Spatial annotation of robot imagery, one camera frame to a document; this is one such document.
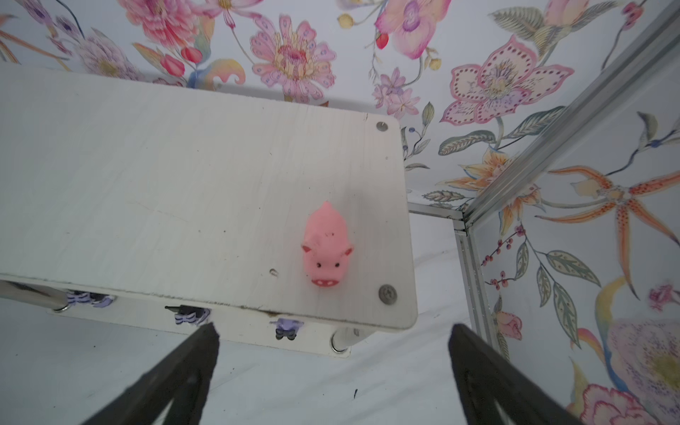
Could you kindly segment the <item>black purple toy figure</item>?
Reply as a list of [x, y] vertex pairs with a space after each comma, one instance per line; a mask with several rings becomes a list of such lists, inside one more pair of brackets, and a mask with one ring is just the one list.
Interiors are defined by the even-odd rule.
[[304, 322], [300, 322], [292, 319], [279, 318], [276, 321], [270, 322], [276, 327], [274, 329], [274, 336], [276, 340], [283, 340], [283, 338], [289, 341], [294, 341], [299, 331], [304, 327]]
[[106, 308], [111, 306], [115, 300], [115, 296], [108, 294], [79, 290], [69, 290], [67, 292], [67, 304], [69, 306], [88, 305], [95, 308]]
[[165, 306], [165, 309], [174, 314], [175, 324], [180, 326], [188, 324], [191, 326], [201, 326], [208, 322], [211, 310], [195, 306]]

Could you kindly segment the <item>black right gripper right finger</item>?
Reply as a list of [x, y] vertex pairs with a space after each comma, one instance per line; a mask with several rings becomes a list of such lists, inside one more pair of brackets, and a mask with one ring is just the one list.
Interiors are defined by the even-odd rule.
[[453, 326], [448, 350], [467, 423], [579, 423], [466, 325]]

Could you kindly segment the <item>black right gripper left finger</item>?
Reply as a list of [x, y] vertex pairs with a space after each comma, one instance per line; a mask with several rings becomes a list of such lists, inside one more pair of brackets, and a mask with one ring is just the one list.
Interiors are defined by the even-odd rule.
[[200, 423], [220, 348], [214, 324], [199, 327], [87, 424]]

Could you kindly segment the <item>pink pig toy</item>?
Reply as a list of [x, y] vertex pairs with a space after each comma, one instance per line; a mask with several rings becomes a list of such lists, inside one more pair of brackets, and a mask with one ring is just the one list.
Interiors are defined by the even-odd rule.
[[301, 248], [304, 271], [314, 285], [330, 288], [345, 279], [354, 247], [345, 219], [330, 202], [310, 214]]

